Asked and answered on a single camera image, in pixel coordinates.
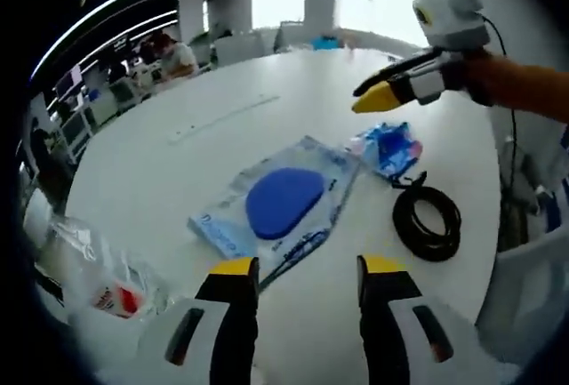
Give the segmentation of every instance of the human arm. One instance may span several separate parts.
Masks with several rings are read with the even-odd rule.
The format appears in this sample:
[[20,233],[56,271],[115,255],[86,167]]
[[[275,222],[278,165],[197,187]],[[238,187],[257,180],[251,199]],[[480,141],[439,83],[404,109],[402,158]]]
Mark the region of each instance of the human arm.
[[168,76],[170,78],[178,78],[179,76],[191,76],[194,73],[193,65],[179,65],[174,71],[172,71]]
[[467,76],[498,105],[569,124],[569,72],[487,55],[467,60]]

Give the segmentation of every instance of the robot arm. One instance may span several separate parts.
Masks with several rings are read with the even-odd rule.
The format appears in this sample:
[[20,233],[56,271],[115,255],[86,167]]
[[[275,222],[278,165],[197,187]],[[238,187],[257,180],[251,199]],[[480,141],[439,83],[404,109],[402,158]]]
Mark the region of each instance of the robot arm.
[[[464,59],[490,41],[479,0],[415,0],[413,10],[431,47],[394,63],[365,80],[355,91],[356,113],[387,111],[412,100],[426,105],[444,90],[467,86]],[[486,96],[469,87],[472,99],[488,105]]]

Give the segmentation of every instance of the desk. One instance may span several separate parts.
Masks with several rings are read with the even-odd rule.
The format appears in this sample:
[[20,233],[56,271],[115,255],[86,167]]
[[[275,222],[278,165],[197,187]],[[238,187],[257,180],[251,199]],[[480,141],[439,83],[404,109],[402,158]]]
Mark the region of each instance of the desk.
[[[424,144],[413,172],[427,170],[427,183],[461,210],[457,254],[443,263],[414,258],[397,240],[390,219],[399,191],[363,174],[328,241],[260,297],[255,360],[269,381],[364,381],[356,256],[397,257],[425,294],[438,295],[474,322],[492,273],[500,210],[485,108],[448,92],[427,107],[414,103],[383,115],[351,112],[353,89],[388,64],[379,51],[292,52],[177,84],[95,135],[76,172],[66,214],[140,253],[177,291],[194,295],[220,256],[188,230],[188,217],[236,173],[305,134],[339,146],[377,122],[408,121]],[[273,96],[278,99],[208,125]]]
[[179,76],[178,78],[172,78],[167,81],[153,83],[151,92],[153,96],[160,95],[160,93],[170,90],[174,87],[178,87],[181,84],[186,83],[190,78],[195,78],[194,76]]

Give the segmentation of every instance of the office chair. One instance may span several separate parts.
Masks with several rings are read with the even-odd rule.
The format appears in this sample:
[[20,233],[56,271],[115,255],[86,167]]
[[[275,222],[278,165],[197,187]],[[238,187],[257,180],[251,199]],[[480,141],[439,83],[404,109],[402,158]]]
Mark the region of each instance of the office chair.
[[218,66],[226,67],[244,60],[261,58],[265,55],[265,48],[257,31],[240,36],[227,36],[215,40],[215,51]]

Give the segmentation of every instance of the blue packaging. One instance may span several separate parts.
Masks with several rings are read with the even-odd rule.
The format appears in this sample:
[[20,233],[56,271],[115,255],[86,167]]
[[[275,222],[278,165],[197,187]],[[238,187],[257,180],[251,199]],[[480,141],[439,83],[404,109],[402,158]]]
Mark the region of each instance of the blue packaging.
[[398,180],[422,153],[422,145],[412,138],[408,123],[377,124],[354,137],[347,149],[389,181]]

